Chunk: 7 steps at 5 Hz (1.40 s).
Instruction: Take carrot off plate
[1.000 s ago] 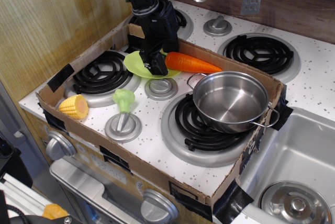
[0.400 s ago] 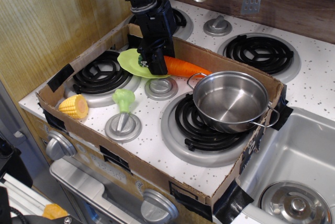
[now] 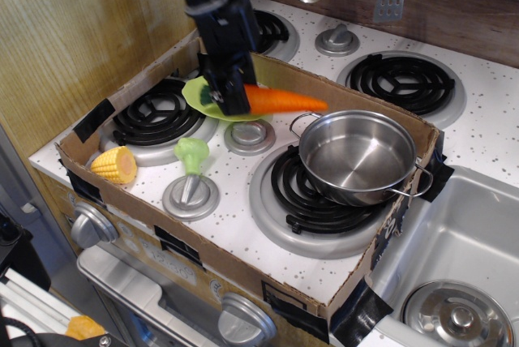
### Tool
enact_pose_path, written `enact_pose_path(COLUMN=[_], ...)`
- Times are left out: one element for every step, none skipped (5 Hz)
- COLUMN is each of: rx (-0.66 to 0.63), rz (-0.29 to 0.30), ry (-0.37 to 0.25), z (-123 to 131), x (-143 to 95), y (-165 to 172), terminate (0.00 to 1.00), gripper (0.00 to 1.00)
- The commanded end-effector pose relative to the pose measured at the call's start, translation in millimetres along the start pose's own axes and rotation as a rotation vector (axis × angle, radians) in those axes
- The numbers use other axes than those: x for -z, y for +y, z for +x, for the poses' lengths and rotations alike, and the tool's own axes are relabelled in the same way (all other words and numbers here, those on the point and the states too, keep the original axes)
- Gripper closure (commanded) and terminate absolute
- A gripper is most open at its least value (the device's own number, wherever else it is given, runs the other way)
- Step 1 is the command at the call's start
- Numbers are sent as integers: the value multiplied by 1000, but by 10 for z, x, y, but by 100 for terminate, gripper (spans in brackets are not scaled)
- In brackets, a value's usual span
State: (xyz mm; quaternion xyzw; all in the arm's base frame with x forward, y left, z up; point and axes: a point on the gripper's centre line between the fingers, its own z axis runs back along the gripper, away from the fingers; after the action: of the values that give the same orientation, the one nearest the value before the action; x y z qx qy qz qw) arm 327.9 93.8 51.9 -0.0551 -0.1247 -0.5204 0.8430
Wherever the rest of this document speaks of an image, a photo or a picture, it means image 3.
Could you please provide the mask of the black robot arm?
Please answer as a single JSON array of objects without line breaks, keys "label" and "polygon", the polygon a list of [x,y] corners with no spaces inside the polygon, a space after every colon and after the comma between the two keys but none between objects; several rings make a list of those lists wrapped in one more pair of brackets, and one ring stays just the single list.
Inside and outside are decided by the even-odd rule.
[{"label": "black robot arm", "polygon": [[255,84],[251,53],[258,49],[260,29],[250,0],[185,0],[205,54],[199,56],[209,97],[227,116],[250,114],[245,86]]}]

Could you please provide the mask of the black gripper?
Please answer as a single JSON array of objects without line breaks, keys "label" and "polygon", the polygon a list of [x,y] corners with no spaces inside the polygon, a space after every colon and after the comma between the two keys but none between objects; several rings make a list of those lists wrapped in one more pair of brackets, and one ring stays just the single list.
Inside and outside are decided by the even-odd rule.
[{"label": "black gripper", "polygon": [[260,41],[251,1],[225,0],[193,19],[206,49],[202,105],[216,104],[225,116],[249,114],[245,84],[257,84],[251,52]]}]

